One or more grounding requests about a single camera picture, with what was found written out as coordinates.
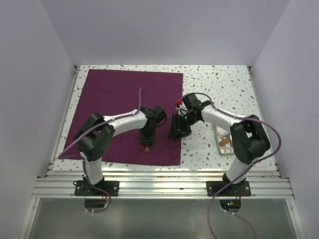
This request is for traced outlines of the steel instrument tray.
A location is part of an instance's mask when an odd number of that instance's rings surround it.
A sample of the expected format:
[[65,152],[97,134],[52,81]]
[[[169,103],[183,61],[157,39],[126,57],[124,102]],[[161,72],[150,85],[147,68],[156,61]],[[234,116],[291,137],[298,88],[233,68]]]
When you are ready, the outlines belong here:
[[218,153],[222,156],[234,155],[232,136],[226,130],[213,125]]

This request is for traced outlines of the purple cloth mat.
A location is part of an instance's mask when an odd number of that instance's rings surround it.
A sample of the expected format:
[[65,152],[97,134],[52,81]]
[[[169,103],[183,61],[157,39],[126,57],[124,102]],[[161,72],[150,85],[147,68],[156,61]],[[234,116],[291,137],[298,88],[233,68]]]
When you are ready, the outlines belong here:
[[139,131],[132,130],[115,136],[105,162],[179,166],[181,141],[168,138],[175,103],[182,96],[182,73],[140,72],[121,70],[90,69],[82,89],[79,103],[73,117],[65,146],[75,139],[76,133],[93,113],[102,116],[126,114],[139,105],[139,88],[143,88],[150,109],[160,106],[165,110],[167,120],[156,129],[156,141],[146,152],[139,142]]

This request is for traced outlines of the white gauze pad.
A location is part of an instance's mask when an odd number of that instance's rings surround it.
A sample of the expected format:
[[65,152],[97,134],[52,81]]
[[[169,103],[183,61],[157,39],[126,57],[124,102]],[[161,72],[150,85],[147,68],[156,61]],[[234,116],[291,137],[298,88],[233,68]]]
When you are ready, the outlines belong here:
[[218,127],[218,126],[216,126],[216,133],[217,133],[217,135],[218,135],[219,137],[225,137],[225,136],[227,136],[227,135],[229,134],[228,131],[226,131],[226,130],[224,130],[224,129]]

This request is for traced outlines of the steel surgical scissors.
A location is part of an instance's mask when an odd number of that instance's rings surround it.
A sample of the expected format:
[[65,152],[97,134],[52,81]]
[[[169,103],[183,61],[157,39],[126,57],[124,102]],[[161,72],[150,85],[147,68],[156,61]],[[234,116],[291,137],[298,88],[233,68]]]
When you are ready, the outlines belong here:
[[231,154],[232,153],[231,144],[227,143],[227,144],[223,145],[220,148],[220,151],[221,151],[222,154]]

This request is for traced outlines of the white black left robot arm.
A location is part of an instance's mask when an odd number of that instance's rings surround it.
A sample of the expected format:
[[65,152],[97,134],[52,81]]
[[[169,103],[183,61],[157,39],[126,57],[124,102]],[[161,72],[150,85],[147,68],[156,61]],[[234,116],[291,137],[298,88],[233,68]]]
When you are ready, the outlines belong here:
[[102,157],[108,151],[113,137],[138,129],[140,144],[149,150],[156,141],[156,128],[166,120],[166,113],[160,106],[154,109],[140,107],[116,116],[92,114],[75,136],[76,145],[83,157],[86,190],[96,196],[105,189]]

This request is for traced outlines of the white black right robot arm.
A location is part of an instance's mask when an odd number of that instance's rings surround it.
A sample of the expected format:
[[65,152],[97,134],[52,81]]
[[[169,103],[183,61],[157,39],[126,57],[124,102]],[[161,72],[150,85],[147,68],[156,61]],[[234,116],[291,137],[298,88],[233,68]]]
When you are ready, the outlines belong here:
[[184,95],[176,101],[178,113],[172,115],[168,138],[178,140],[191,135],[191,126],[202,121],[221,128],[231,135],[234,160],[223,175],[222,190],[226,195],[234,195],[246,179],[248,167],[261,158],[271,147],[269,138],[256,115],[248,117],[218,109],[211,98],[202,102],[196,93]]

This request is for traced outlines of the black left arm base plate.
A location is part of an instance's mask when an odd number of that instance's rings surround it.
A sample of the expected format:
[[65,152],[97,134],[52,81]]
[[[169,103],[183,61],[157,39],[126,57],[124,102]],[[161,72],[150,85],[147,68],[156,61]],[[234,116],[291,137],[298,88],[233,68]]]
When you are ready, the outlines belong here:
[[106,196],[107,192],[111,197],[118,196],[120,182],[119,181],[101,181],[93,187],[86,180],[74,181],[75,196]]

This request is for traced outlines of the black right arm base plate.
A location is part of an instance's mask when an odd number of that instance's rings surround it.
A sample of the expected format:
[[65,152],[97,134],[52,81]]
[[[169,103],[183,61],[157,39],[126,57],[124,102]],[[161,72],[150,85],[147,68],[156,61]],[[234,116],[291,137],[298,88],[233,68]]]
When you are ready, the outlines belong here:
[[[223,188],[227,183],[224,181],[207,181],[206,190],[209,197],[214,196],[221,188]],[[250,184],[248,181],[244,180],[238,184],[231,184],[226,189],[222,190],[217,196],[220,197],[250,197],[252,195]]]

